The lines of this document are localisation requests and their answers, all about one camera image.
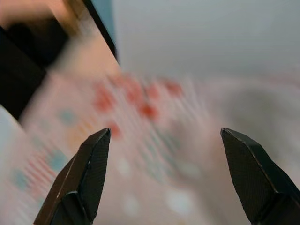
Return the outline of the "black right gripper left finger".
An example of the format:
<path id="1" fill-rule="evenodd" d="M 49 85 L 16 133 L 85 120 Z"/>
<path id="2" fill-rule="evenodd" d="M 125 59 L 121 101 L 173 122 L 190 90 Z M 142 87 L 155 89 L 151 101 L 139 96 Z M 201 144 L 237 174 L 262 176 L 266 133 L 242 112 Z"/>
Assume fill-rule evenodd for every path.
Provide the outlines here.
<path id="1" fill-rule="evenodd" d="M 37 214 L 35 225 L 91 225 L 97 216 L 111 130 L 90 135 L 57 175 Z"/>

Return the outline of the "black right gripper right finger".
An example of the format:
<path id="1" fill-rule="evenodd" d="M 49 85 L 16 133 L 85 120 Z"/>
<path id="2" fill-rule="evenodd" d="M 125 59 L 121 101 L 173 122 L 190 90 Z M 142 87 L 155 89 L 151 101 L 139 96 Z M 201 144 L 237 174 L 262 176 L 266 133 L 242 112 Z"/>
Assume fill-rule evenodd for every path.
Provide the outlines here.
<path id="1" fill-rule="evenodd" d="M 298 225 L 300 191 L 290 177 L 250 137 L 220 131 L 232 183 L 253 225 Z"/>

